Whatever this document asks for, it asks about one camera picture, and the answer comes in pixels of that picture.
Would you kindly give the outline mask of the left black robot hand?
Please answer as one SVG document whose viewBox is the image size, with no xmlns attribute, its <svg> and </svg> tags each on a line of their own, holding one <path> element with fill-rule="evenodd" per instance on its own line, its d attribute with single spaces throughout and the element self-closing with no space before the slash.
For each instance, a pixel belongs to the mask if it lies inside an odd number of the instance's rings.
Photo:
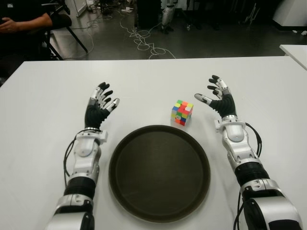
<svg viewBox="0 0 307 230">
<path fill-rule="evenodd" d="M 85 128 L 99 129 L 101 123 L 118 107 L 120 99 L 111 100 L 109 96 L 113 91 L 108 91 L 109 87 L 110 84 L 102 82 L 91 94 L 85 111 Z"/>
</svg>

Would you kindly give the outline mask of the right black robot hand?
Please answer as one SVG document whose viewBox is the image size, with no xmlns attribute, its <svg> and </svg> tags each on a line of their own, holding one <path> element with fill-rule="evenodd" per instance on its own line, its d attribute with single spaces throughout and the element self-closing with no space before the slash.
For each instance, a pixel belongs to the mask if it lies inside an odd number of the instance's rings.
<svg viewBox="0 0 307 230">
<path fill-rule="evenodd" d="M 207 88 L 212 90 L 218 100 L 211 99 L 200 93 L 194 94 L 194 97 L 215 110 L 221 118 L 229 115 L 237 116 L 235 101 L 227 84 L 216 75 L 212 75 L 209 78 L 209 82 L 214 85 L 208 85 Z"/>
</svg>

